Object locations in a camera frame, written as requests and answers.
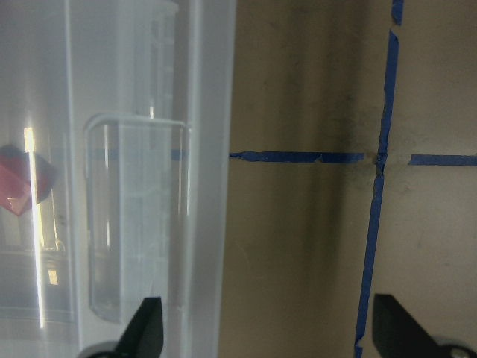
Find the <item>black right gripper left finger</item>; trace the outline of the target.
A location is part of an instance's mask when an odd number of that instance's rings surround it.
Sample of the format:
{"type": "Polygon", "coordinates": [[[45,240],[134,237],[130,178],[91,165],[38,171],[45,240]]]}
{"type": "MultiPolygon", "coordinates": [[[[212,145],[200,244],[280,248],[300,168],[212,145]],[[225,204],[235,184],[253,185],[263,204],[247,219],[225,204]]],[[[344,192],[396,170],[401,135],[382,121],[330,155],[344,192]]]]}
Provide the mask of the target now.
{"type": "Polygon", "coordinates": [[[157,358],[164,347],[161,297],[145,298],[116,345],[119,357],[157,358]]]}

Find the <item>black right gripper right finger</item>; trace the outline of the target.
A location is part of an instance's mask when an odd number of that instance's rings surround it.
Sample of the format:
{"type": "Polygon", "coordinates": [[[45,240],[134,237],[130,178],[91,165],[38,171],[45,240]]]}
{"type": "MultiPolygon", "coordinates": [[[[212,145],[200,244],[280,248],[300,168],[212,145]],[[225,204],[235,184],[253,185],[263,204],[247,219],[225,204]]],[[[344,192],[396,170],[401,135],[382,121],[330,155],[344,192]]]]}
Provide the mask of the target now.
{"type": "Polygon", "coordinates": [[[389,294],[374,296],[372,340],[380,357],[451,357],[389,294]]]}

